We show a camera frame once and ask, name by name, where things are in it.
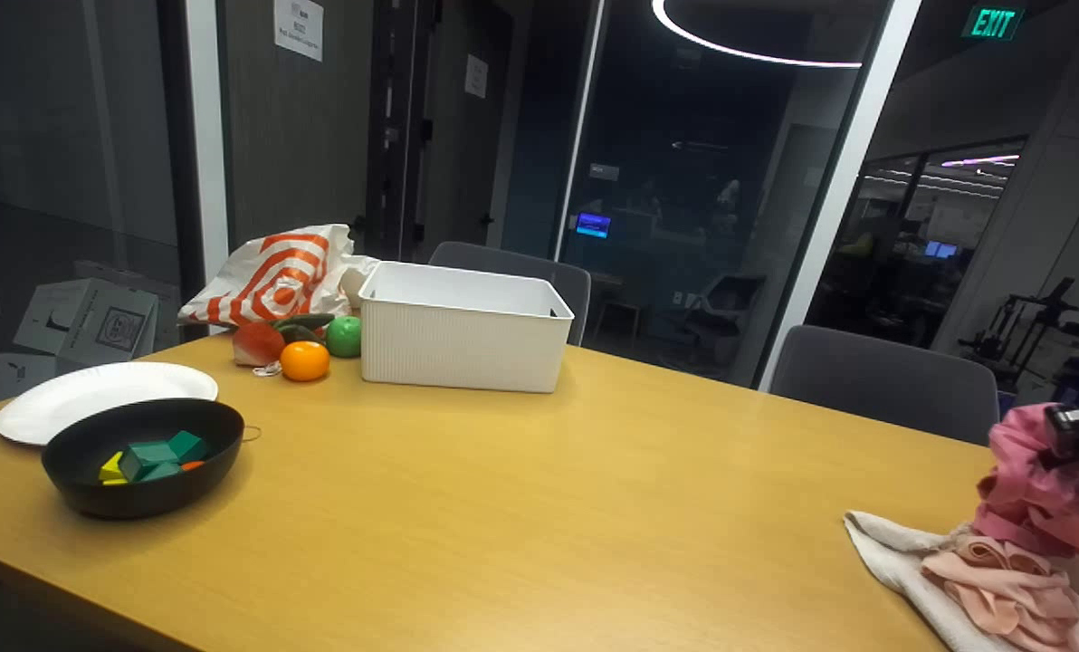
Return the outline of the red white striped bag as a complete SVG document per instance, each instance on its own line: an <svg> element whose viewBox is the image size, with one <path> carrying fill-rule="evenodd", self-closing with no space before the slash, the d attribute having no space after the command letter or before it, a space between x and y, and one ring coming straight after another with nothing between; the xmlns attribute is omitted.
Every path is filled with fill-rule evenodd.
<svg viewBox="0 0 1079 652"><path fill-rule="evenodd" d="M341 316L346 276L369 269L346 225L301 225L245 240L176 316L205 326Z"/></svg>

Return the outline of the light peach shirt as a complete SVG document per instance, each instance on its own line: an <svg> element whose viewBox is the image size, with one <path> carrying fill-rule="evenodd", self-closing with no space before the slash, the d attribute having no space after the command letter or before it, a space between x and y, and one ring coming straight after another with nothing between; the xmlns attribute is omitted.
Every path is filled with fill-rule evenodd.
<svg viewBox="0 0 1079 652"><path fill-rule="evenodd" d="M987 537L958 537L921 561L925 584L1013 652L1079 652L1079 589L1039 554Z"/></svg>

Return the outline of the white plastic bin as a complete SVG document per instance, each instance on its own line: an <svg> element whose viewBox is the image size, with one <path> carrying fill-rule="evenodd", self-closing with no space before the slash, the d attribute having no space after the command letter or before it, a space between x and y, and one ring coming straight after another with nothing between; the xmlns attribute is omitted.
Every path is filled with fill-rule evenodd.
<svg viewBox="0 0 1079 652"><path fill-rule="evenodd" d="M361 377L550 391L575 313L548 280L382 260L358 291Z"/></svg>

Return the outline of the dark pink shirt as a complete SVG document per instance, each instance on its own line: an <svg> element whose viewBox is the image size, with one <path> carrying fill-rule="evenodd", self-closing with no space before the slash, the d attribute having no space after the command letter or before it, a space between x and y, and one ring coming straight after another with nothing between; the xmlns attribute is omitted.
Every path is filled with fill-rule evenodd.
<svg viewBox="0 0 1079 652"><path fill-rule="evenodd" d="M991 472L976 480L975 529L1030 554L1079 554L1079 460L1052 454L1047 401L1013 406L987 426Z"/></svg>

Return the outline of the grey office chair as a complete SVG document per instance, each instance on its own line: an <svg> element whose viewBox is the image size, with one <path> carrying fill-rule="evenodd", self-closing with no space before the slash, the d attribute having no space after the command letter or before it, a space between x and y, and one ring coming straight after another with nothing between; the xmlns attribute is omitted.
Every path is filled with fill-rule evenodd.
<svg viewBox="0 0 1079 652"><path fill-rule="evenodd" d="M828 326L787 334L768 391L958 442L985 442L999 419L985 365Z"/></svg>

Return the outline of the green toy blocks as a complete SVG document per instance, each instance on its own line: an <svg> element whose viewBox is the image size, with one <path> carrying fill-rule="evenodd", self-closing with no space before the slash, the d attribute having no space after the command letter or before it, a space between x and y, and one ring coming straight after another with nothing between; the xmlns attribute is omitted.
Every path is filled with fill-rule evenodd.
<svg viewBox="0 0 1079 652"><path fill-rule="evenodd" d="M194 472L205 458L205 442L194 432L170 438L130 442L103 458L97 466L101 485L141 485Z"/></svg>

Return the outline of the orange fruit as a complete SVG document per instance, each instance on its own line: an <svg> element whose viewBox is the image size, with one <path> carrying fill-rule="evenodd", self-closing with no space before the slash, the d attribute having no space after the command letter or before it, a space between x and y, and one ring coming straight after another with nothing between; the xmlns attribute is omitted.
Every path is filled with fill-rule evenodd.
<svg viewBox="0 0 1079 652"><path fill-rule="evenodd" d="M328 377L328 346L319 339L289 339L280 354L280 371L294 385L310 385Z"/></svg>

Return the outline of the white plate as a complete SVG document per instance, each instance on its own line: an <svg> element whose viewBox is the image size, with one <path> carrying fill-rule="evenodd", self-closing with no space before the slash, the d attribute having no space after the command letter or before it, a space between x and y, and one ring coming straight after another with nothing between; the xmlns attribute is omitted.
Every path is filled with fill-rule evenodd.
<svg viewBox="0 0 1079 652"><path fill-rule="evenodd" d="M0 408L0 438L47 447L67 425L153 400L214 400L216 380L182 361L101 361L50 377Z"/></svg>

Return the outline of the red apple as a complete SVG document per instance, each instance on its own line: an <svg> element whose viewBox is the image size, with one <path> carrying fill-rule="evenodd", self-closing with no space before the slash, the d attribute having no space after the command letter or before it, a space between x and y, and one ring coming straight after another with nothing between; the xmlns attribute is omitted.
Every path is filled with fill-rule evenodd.
<svg viewBox="0 0 1079 652"><path fill-rule="evenodd" d="M270 324L245 324L230 334L230 354L245 371L270 365L281 346L287 339Z"/></svg>

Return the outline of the green ball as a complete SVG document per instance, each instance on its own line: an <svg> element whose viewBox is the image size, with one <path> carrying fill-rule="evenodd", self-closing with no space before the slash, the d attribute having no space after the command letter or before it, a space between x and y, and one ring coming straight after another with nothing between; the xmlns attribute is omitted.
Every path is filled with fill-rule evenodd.
<svg viewBox="0 0 1079 652"><path fill-rule="evenodd" d="M361 324L356 316L334 316L324 324L324 346L336 360L358 360L361 354Z"/></svg>

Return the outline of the green exit sign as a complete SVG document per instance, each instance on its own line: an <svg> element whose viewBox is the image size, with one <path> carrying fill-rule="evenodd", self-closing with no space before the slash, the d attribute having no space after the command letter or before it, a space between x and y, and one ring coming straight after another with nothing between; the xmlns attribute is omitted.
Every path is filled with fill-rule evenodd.
<svg viewBox="0 0 1079 652"><path fill-rule="evenodd" d="M966 14L962 37L981 42L1010 40L1022 24L1022 8L1010 5L976 5Z"/></svg>

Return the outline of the black bowl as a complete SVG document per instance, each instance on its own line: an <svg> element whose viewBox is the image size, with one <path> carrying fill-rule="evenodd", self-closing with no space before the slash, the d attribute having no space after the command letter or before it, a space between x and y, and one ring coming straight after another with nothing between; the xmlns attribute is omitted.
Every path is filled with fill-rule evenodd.
<svg viewBox="0 0 1079 652"><path fill-rule="evenodd" d="M216 488L243 432L243 412L214 400L130 401L59 432L42 447L42 472L88 519L153 519Z"/></svg>

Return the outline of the white terry towel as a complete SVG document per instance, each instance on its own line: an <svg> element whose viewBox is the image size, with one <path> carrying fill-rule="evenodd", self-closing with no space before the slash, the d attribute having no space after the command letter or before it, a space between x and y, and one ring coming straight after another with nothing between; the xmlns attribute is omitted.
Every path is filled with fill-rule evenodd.
<svg viewBox="0 0 1079 652"><path fill-rule="evenodd" d="M899 524L890 519L870 514L870 509L848 509L842 532L858 554L858 561L870 567L872 579L901 593L922 622L942 636L950 652L1013 652L1010 645L981 634L958 604L942 593L935 584L922 579L921 561L931 551L950 548L958 537L981 537L971 529L956 529L950 537L922 532ZM1059 571L1070 577L1070 588L1079 589L1079 559L1047 559Z"/></svg>

